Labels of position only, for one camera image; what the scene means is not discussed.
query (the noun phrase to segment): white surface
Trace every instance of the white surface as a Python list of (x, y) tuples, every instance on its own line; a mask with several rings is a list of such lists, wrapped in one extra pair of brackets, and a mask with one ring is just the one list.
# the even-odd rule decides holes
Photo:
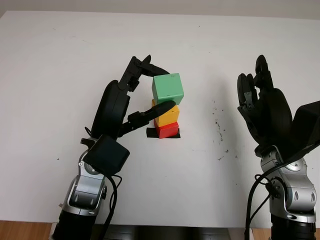
[(1, 0), (6, 10), (320, 19), (318, 0)]
[[(131, 155), (112, 223), (243, 227), (261, 168), (237, 112), (238, 75), (253, 73), (264, 54), (295, 113), (319, 100), (319, 43), (316, 20), (7, 12), (0, 19), (0, 219), (58, 220), (86, 149), (84, 126), (91, 127), (106, 85), (121, 78), (131, 56), (151, 54), (152, 63), (180, 73), (182, 138), (149, 139), (141, 128), (119, 140)], [(151, 85), (140, 79), (128, 114), (150, 108)], [(305, 158), (318, 193), (319, 157), (316, 149)], [(260, 186), (252, 209), (266, 194)], [(266, 205), (253, 227), (269, 226)]]

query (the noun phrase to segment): stacked blocks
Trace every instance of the stacked blocks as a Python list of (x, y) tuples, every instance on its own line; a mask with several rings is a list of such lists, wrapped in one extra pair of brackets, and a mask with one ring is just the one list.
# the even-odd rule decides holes
[(175, 101), (175, 106), (165, 114), (154, 119), (154, 126), (160, 139), (168, 138), (178, 134), (179, 108), (184, 97), (179, 73), (155, 76), (152, 82), (152, 107), (165, 101)]

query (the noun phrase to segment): robotic hand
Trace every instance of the robotic hand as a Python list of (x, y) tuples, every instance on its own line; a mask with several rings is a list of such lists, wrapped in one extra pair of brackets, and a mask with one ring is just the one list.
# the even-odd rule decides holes
[[(249, 193), (245, 240), (249, 240), (251, 203), (257, 185), (266, 179), (270, 198), (272, 240), (315, 240), (317, 195), (307, 177), (304, 155), (320, 145), (320, 101), (302, 105), (294, 119), (284, 94), (274, 88), (268, 64), (260, 55), (256, 76), (241, 74), (237, 80), (238, 110), (246, 121), (261, 157), (262, 175)], [(255, 87), (260, 89), (259, 99)]]
[(143, 61), (132, 57), (120, 81), (111, 81), (102, 96), (91, 130), (90, 138), (82, 138), (81, 144), (88, 147), (79, 159), (78, 175), (71, 182), (62, 211), (51, 240), (89, 240), (92, 227), (99, 213), (102, 199), (106, 199), (105, 178), (113, 188), (113, 202), (103, 225), (99, 239), (103, 239), (111, 222), (116, 202), (117, 186), (112, 176), (118, 173), (130, 152), (117, 142), (118, 137), (143, 127), (173, 108), (174, 101), (166, 101), (146, 112), (135, 112), (123, 123), (130, 97), (139, 84), (141, 75), (150, 77), (169, 74), (150, 64), (151, 56)]

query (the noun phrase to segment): black cable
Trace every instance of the black cable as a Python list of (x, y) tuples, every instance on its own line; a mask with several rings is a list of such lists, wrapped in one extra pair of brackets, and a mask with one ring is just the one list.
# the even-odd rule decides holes
[(89, 134), (89, 136), (91, 137), (91, 130), (89, 128), (87, 128), (86, 126), (84, 127), (85, 131), (87, 134)]
[(254, 219), (255, 215), (259, 212), (259, 210), (265, 205), (265, 203), (268, 201), (268, 199), (270, 198), (271, 194), (269, 193), (268, 196), (263, 200), (263, 202), (260, 204), (260, 206), (258, 206), (258, 208), (255, 210), (255, 212), (252, 214), (252, 216), (250, 217), (250, 223), (252, 221), (252, 219)]
[[(121, 184), (122, 182), (122, 177), (119, 176), (119, 175), (113, 175), (113, 177), (117, 177), (120, 179), (120, 181), (118, 182), (118, 184), (116, 185), (116, 189), (118, 189), (119, 185)], [(109, 202), (109, 209), (111, 210), (111, 203), (112, 203), (112, 200), (114, 198), (114, 192), (111, 194), (111, 197), (110, 197), (110, 202)]]
[(102, 227), (102, 230), (100, 232), (98, 240), (103, 240), (105, 235), (106, 235), (106, 232), (107, 232), (108, 227), (110, 225), (111, 219), (112, 219), (112, 217), (114, 215), (114, 211), (115, 211), (116, 203), (117, 203), (117, 198), (118, 198), (118, 192), (117, 192), (117, 186), (116, 186), (115, 180), (111, 176), (105, 176), (105, 177), (107, 179), (109, 179), (109, 181), (112, 184), (113, 193), (114, 193), (113, 194), (114, 195), (114, 200), (112, 202), (112, 207), (110, 209), (109, 215), (108, 215), (108, 217), (106, 218), (106, 220), (105, 220), (105, 222), (103, 224), (103, 227)]
[(268, 171), (266, 171), (265, 173), (263, 173), (252, 185), (251, 189), (250, 189), (250, 193), (249, 193), (249, 197), (248, 197), (248, 202), (246, 205), (246, 217), (245, 217), (245, 230), (244, 230), (244, 240), (250, 240), (250, 214), (251, 214), (251, 205), (252, 205), (252, 199), (255, 193), (255, 190), (257, 188), (257, 186), (259, 185), (259, 183), (261, 182), (261, 180), (263, 180), (265, 177), (267, 177), (269, 174), (273, 173), (274, 171), (281, 169), (289, 164), (292, 164), (293, 162), (297, 161), (295, 158), (291, 159), (288, 162), (285, 163), (281, 163), (277, 166), (274, 166), (272, 168), (270, 168)]
[[(258, 177), (260, 177), (261, 176), (261, 174), (256, 174), (256, 175), (254, 175), (254, 179), (255, 180), (257, 180), (258, 179)], [(269, 178), (267, 178), (267, 177), (264, 177), (264, 179), (265, 180), (267, 180), (268, 181), (268, 183), (270, 183), (271, 184), (271, 181), (269, 180)], [(266, 185), (267, 183), (264, 183), (264, 182), (259, 182), (259, 184), (261, 184), (261, 185)]]

